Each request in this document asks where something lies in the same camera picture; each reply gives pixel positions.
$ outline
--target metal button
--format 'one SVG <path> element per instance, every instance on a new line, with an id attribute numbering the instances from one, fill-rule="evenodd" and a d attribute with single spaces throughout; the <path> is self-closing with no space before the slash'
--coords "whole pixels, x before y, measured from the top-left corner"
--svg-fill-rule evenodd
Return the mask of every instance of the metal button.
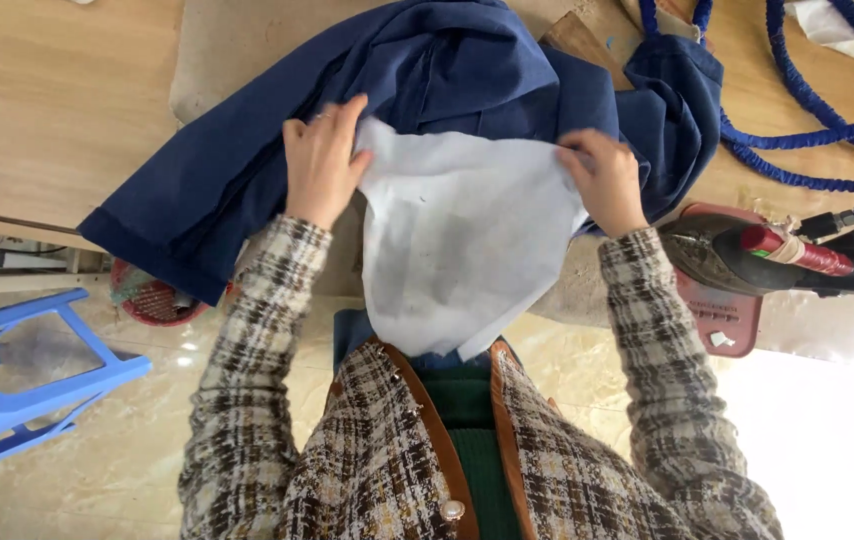
<path id="1" fill-rule="evenodd" d="M 440 507 L 440 513 L 443 515 L 443 521 L 457 521 L 463 517 L 467 507 L 459 500 L 448 500 Z"/>

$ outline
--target blue jeans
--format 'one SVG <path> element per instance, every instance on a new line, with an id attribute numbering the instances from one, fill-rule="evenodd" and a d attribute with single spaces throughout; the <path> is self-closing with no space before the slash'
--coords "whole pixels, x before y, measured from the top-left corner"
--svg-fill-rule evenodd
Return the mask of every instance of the blue jeans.
<path id="1" fill-rule="evenodd" d="M 370 317 L 366 309 L 341 309 L 334 314 L 334 374 L 340 369 L 340 364 L 348 355 L 357 350 L 364 341 L 374 334 L 370 325 Z M 510 349 L 513 357 L 517 358 L 516 352 Z M 490 369 L 490 352 L 487 350 L 477 354 L 473 358 L 464 360 L 459 352 L 452 350 L 446 354 L 427 352 L 413 358 L 408 357 L 410 367 L 413 369 L 447 369 L 457 366 L 477 366 Z"/>

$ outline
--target tweed jacket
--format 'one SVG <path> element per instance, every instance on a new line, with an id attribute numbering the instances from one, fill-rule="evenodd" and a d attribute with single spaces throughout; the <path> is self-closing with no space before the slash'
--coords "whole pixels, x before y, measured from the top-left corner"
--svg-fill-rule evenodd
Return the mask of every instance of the tweed jacket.
<path id="1" fill-rule="evenodd" d="M 403 355 L 376 338 L 343 362 L 294 447 L 284 378 L 330 241 L 286 216 L 259 241 L 193 396 L 181 535 L 478 538 L 450 436 Z M 564 420 L 495 343 L 491 400 L 524 538 L 780 538 L 656 231 L 608 240 L 600 257 L 633 464 Z"/>

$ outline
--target person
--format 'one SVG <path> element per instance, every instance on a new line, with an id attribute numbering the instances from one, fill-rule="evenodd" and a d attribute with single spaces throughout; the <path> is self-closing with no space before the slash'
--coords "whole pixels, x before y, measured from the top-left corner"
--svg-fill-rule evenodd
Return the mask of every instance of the person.
<path id="1" fill-rule="evenodd" d="M 591 129 L 565 134 L 557 158 L 609 236 L 601 273 L 632 399 L 632 466 L 564 420 L 503 340 L 485 365 L 429 369 L 371 336 L 344 353 L 322 419 L 294 447 L 284 378 L 330 229 L 375 158 L 352 155 L 365 105 L 284 124 L 287 209 L 251 246 L 193 396 L 182 536 L 781 538 L 644 217 L 637 161 Z"/>

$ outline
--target hand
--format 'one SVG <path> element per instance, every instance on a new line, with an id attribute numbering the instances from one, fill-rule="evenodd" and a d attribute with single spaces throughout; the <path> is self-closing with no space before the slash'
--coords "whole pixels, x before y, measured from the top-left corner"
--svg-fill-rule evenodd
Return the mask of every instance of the hand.
<path id="1" fill-rule="evenodd" d="M 560 163 L 574 178 L 583 207 L 612 239 L 649 227 L 640 205 L 637 159 L 630 148 L 596 129 L 570 131 L 556 142 Z M 574 150 L 588 154 L 588 171 Z"/>
<path id="2" fill-rule="evenodd" d="M 286 215 L 329 230 L 346 210 L 373 159 L 369 150 L 352 155 L 357 120 L 366 104 L 361 94 L 346 104 L 326 104 L 309 126 L 295 119 L 284 122 Z"/>

